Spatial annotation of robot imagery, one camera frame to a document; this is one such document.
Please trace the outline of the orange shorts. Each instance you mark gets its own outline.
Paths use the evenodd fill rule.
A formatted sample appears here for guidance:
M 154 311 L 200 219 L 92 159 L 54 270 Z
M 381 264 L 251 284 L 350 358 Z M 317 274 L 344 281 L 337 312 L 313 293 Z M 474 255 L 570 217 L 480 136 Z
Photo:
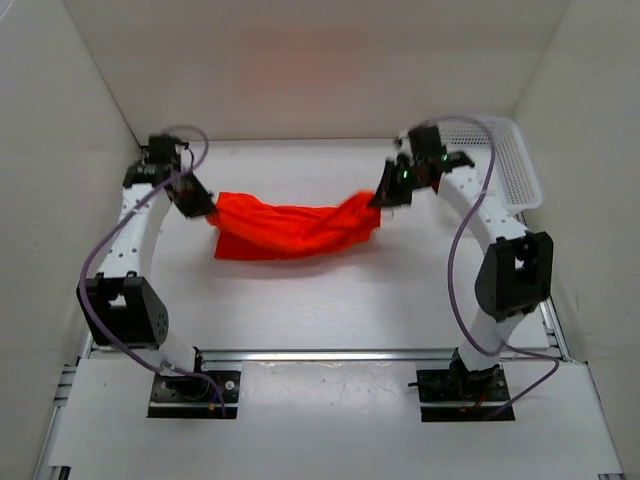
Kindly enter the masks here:
M 206 217 L 218 230 L 214 256 L 221 260 L 294 260 L 333 254 L 367 242 L 381 226 L 372 191 L 337 206 L 271 205 L 247 193 L 222 192 Z

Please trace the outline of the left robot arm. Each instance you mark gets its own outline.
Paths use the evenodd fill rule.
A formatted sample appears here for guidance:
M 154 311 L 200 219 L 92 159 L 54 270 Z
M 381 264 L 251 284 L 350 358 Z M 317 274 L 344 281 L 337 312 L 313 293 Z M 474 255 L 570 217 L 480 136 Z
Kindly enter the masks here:
M 159 375 L 176 376 L 177 391 L 198 400 L 210 386 L 201 354 L 170 330 L 168 309 L 148 279 L 160 227 L 172 206 L 189 218 L 213 210 L 211 194 L 191 169 L 161 182 L 125 181 L 118 222 L 85 260 L 76 294 L 97 345 Z

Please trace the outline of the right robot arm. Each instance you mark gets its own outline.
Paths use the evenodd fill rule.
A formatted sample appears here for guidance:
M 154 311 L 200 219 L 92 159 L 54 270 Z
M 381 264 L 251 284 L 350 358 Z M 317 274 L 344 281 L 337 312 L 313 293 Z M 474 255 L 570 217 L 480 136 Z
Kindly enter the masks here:
M 478 311 L 449 367 L 449 387 L 460 399 L 477 396 L 497 368 L 513 331 L 550 295 L 553 241 L 533 233 L 489 196 L 474 162 L 463 152 L 415 160 L 387 159 L 373 207 L 409 205 L 416 190 L 430 188 L 460 216 L 483 253 L 474 283 Z

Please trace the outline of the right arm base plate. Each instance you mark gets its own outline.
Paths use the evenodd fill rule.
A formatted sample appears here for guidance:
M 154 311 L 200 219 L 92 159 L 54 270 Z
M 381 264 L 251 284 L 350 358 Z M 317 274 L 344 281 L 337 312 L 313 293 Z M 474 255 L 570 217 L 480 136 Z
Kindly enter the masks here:
M 451 370 L 422 369 L 407 384 L 418 393 L 423 423 L 511 422 L 516 417 L 504 370 L 494 367 L 479 378 Z

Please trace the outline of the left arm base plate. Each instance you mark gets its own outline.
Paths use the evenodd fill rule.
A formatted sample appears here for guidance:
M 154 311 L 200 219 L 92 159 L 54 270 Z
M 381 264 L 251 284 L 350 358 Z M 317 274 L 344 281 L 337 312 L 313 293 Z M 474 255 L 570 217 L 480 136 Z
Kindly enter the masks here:
M 235 420 L 238 414 L 241 371 L 212 370 L 204 374 L 212 379 L 223 395 L 202 379 L 156 374 L 151 386 L 147 417 L 152 419 Z

